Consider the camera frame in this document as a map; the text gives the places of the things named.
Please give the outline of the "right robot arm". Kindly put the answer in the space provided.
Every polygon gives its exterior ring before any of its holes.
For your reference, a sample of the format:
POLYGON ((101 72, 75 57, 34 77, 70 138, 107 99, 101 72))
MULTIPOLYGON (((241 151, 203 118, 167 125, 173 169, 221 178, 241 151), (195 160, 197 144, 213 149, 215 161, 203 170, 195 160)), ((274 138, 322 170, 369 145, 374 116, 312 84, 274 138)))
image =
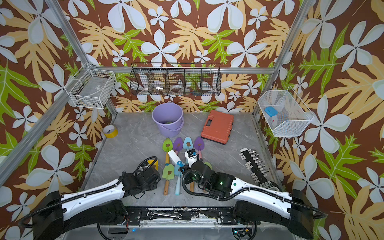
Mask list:
POLYGON ((233 215, 244 224, 278 224, 296 236, 312 240, 315 220, 327 217, 297 190, 289 193, 255 186, 233 175, 215 172, 201 161, 179 171, 183 175, 181 186, 188 194, 220 202, 236 200, 233 215))

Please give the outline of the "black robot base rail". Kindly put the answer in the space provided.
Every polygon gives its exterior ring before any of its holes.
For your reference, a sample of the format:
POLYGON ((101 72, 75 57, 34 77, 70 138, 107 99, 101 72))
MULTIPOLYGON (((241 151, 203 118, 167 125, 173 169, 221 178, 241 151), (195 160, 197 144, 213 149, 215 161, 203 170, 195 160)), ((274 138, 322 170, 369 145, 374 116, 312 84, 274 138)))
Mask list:
POLYGON ((126 207, 126 215, 117 225, 141 227, 153 225, 258 226, 261 221, 245 221, 236 217, 234 207, 126 207))

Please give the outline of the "yellow square trowel wooden handle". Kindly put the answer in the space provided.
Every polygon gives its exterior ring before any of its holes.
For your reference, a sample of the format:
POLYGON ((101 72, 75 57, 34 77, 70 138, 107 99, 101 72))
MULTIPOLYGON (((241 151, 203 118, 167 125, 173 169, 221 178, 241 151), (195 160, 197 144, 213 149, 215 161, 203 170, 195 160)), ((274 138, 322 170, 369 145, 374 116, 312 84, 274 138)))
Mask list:
POLYGON ((148 160, 149 166, 155 168, 156 170, 159 170, 159 163, 156 160, 148 160))

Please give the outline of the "white brush blue handle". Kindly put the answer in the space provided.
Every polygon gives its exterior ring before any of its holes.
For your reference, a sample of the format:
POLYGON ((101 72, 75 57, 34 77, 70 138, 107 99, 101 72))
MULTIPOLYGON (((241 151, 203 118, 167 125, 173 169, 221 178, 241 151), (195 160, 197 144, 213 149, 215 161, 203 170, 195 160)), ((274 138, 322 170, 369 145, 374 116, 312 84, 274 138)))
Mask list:
POLYGON ((168 152, 168 155, 170 157, 170 160, 175 165, 175 169, 178 167, 178 163, 181 162, 181 159, 179 156, 175 153, 175 151, 171 150, 168 152))

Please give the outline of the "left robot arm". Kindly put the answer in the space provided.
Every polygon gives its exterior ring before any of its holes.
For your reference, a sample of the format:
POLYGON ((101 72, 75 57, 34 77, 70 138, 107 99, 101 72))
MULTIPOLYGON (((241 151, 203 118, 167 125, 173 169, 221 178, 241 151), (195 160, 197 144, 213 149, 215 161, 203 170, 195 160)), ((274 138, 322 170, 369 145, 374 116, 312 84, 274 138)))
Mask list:
POLYGON ((18 225, 32 229, 35 240, 55 240, 70 230, 92 224, 121 224, 128 216, 122 199, 155 190, 160 180, 159 172, 149 166, 133 173, 123 172, 117 179, 87 191, 66 195, 55 191, 18 225))

